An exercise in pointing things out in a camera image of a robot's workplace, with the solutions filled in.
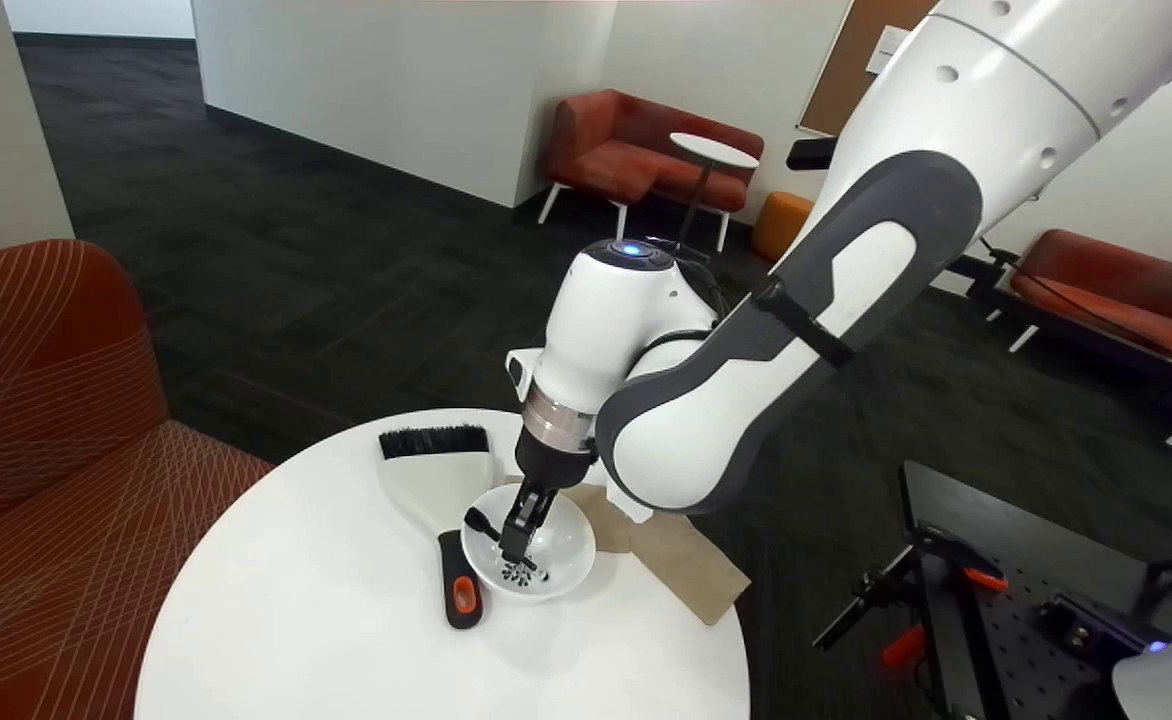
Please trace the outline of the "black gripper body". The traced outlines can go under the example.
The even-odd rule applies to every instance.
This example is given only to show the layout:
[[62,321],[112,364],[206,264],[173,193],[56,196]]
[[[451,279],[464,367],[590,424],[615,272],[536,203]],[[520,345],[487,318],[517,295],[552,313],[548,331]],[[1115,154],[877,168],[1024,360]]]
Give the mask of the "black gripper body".
[[592,469],[592,451],[560,451],[542,444],[536,438],[517,439],[517,463],[526,473],[520,498],[517,498],[517,522],[542,524],[555,501],[560,489],[572,489]]

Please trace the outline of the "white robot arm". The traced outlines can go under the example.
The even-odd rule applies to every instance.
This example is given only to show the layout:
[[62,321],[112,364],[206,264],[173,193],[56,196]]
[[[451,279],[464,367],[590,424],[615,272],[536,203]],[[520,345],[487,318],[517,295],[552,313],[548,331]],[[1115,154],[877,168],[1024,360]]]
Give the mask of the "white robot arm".
[[724,505],[762,424],[815,394],[984,230],[1172,80],[1172,0],[935,0],[838,135],[798,246],[727,313],[672,253],[572,256],[526,355],[526,560],[552,501],[606,469],[654,514]]

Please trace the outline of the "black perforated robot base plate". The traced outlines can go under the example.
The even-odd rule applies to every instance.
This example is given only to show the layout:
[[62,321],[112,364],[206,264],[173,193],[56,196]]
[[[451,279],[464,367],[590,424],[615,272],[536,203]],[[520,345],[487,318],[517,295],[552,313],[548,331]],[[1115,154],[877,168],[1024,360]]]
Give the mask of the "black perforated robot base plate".
[[1139,560],[907,461],[941,720],[1172,720],[1172,560]]

